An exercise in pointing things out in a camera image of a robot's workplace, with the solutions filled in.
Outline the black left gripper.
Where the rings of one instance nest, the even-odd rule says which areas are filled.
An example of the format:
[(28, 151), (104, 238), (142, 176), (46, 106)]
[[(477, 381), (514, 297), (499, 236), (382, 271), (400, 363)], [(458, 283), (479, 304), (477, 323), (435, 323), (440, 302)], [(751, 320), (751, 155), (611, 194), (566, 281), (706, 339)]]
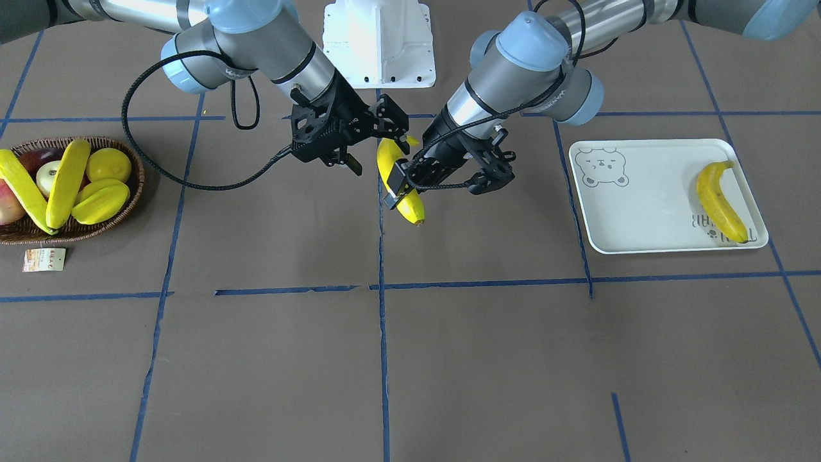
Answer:
[[(433, 123), (423, 132), (423, 146), (428, 150), (417, 153), (410, 166), (410, 180), (417, 186), (439, 186), (466, 162), (466, 155), (472, 154), (475, 138), (459, 131), (442, 141), (435, 141), (440, 135), (457, 128), (457, 123), (447, 110), (440, 111)], [(396, 210), (398, 204), (408, 195), (409, 183), (407, 158), (393, 161), (387, 170), (384, 204)]]

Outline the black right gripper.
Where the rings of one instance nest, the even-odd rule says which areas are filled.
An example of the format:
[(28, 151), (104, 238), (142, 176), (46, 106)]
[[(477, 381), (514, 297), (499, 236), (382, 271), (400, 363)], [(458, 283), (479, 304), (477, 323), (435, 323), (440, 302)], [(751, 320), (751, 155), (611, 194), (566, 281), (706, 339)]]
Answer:
[(299, 85), (293, 85), (290, 97), (296, 102), (291, 109), (291, 155), (305, 163), (344, 166), (362, 176), (363, 167), (348, 148), (372, 137), (376, 118), (357, 91), (347, 81), (331, 81), (313, 100)]

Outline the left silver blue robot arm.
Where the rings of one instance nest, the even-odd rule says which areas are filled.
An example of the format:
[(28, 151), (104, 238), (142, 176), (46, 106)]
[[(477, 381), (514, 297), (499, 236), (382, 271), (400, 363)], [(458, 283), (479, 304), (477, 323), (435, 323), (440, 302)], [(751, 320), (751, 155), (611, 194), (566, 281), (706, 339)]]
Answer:
[(689, 21), (745, 38), (773, 41), (790, 34), (818, 8), (815, 1), (575, 1), (571, 11), (544, 17), (519, 13), (489, 30), (470, 51), (471, 70), (423, 134), (413, 158), (390, 160), (381, 173), (387, 207), (416, 193), (446, 189), (468, 160), (478, 172), (461, 182), (473, 195), (509, 184), (516, 155), (501, 150), (502, 123), (524, 109), (578, 126), (595, 117), (604, 88), (584, 56), (601, 52), (647, 24)]

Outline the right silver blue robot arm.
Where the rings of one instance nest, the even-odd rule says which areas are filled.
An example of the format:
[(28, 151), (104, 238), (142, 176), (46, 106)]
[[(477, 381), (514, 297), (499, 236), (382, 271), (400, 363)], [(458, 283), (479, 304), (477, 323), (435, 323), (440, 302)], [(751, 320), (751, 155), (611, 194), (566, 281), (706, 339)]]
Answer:
[(375, 115), (300, 24), (291, 1), (3, 1), (2, 42), (59, 24), (115, 21), (171, 34), (161, 58), (177, 88), (214, 90), (259, 71), (292, 102), (291, 155), (346, 166)]

